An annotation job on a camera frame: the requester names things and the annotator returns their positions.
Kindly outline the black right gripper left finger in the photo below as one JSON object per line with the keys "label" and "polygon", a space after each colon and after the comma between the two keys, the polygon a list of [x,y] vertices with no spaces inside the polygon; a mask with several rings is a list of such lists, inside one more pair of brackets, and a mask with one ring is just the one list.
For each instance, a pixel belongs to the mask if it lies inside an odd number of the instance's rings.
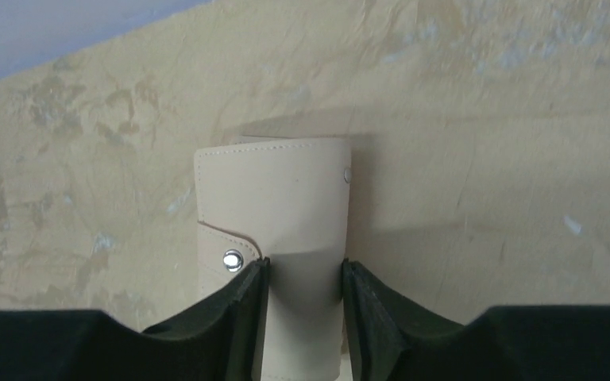
{"label": "black right gripper left finger", "polygon": [[134,331],[101,310],[0,311],[0,380],[249,380],[269,262]]}

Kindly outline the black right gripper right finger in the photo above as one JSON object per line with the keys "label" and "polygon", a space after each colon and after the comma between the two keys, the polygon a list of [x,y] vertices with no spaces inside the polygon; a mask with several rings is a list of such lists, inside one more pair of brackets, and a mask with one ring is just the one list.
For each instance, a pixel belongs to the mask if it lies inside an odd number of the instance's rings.
{"label": "black right gripper right finger", "polygon": [[610,380],[610,306],[495,306],[466,325],[342,263],[355,380]]}

